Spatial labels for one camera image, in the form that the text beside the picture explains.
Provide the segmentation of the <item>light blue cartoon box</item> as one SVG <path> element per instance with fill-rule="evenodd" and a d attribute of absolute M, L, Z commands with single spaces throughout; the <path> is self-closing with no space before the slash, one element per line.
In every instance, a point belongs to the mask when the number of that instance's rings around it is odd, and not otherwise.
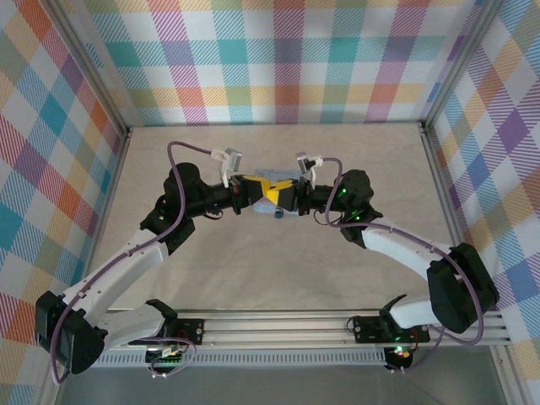
<path fill-rule="evenodd" d="M 299 170 L 256 169 L 255 175 L 268 178 L 272 183 L 276 183 L 277 181 L 283 181 L 287 179 L 298 180 L 301 177 L 301 172 Z M 274 212 L 276 208 L 277 206 L 274 203 L 264 197 L 257 204 L 257 207 L 253 209 L 253 211 L 260 214 L 272 215 L 274 217 Z M 287 210 L 283 210 L 283 213 L 284 215 L 292 214 L 292 212 Z"/>

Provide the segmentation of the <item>green terminal controller board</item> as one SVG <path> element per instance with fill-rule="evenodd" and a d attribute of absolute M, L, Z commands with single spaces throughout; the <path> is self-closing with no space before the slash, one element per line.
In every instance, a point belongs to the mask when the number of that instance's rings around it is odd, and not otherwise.
<path fill-rule="evenodd" d="M 178 365 L 182 361 L 183 354 L 186 352 L 184 348 L 178 346 L 169 346 L 165 348 L 151 347 L 145 352 L 145 362 L 158 365 Z"/>

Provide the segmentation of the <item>aluminium table side rail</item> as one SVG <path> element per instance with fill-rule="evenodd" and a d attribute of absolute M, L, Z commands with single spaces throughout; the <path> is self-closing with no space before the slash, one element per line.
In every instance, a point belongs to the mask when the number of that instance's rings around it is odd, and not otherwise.
<path fill-rule="evenodd" d="M 434 137 L 422 121 L 418 122 L 418 130 L 451 240 L 454 245 L 457 245 L 463 242 L 461 228 L 452 205 L 451 195 L 446 188 L 442 166 L 435 152 Z"/>
<path fill-rule="evenodd" d="M 114 166 L 114 170 L 112 171 L 111 179 L 109 181 L 109 186 L 107 188 L 107 193 L 105 194 L 105 198 L 103 200 L 103 205 L 102 205 L 103 210 L 102 210 L 101 215 L 99 216 L 99 221 L 96 227 L 94 228 L 94 235 L 92 236 L 91 243 L 89 244 L 89 250 L 88 250 L 88 255 L 86 257 L 86 262 L 84 264 L 83 269 L 80 272 L 75 273 L 76 278 L 73 280 L 74 284 L 79 281 L 82 281 L 88 274 L 91 273 L 91 270 L 99 254 L 101 241 L 103 240 L 107 221 L 111 214 L 111 207 L 114 202 L 116 190 L 117 190 L 118 183 L 122 174 L 123 166 L 126 161 L 127 152 L 129 149 L 129 145 L 131 142 L 134 129 L 135 129 L 134 126 L 128 127 L 126 134 L 124 135 L 123 139 L 120 142 L 120 148 L 118 151 L 118 155 L 116 157 L 116 164 Z"/>

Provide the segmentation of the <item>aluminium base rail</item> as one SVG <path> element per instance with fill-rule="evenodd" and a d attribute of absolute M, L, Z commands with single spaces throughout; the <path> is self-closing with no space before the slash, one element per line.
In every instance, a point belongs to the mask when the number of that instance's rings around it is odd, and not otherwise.
<path fill-rule="evenodd" d="M 346 328 L 352 316 L 377 316 L 376 310 L 179 310 L 177 318 L 204 320 L 204 333 L 200 348 L 208 349 L 290 349 L 290 348 L 391 348 L 397 345 L 415 348 L 430 347 L 439 336 L 427 327 L 431 340 L 428 343 L 356 343 L 354 335 Z M 120 330 L 107 348 L 128 346 L 130 330 L 141 321 L 163 318 L 154 307 L 142 305 L 133 310 L 108 310 L 99 327 L 122 327 L 127 335 L 120 337 Z M 483 316 L 483 335 L 478 346 L 507 346 L 510 335 L 497 311 Z"/>

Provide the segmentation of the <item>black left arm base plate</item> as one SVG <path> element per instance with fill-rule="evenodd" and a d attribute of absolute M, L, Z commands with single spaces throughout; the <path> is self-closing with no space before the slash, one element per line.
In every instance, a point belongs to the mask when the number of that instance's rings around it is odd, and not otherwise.
<path fill-rule="evenodd" d="M 203 343 L 204 320 L 200 318 L 159 318 L 136 323 L 130 330 L 127 344 L 186 345 L 185 341 Z"/>

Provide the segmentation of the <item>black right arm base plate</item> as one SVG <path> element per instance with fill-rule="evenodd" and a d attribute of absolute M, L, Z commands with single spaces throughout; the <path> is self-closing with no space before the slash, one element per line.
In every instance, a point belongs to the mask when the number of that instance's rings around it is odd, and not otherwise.
<path fill-rule="evenodd" d="M 352 316 L 346 328 L 356 343 L 428 343 L 431 338 L 426 326 L 385 331 L 378 316 Z"/>

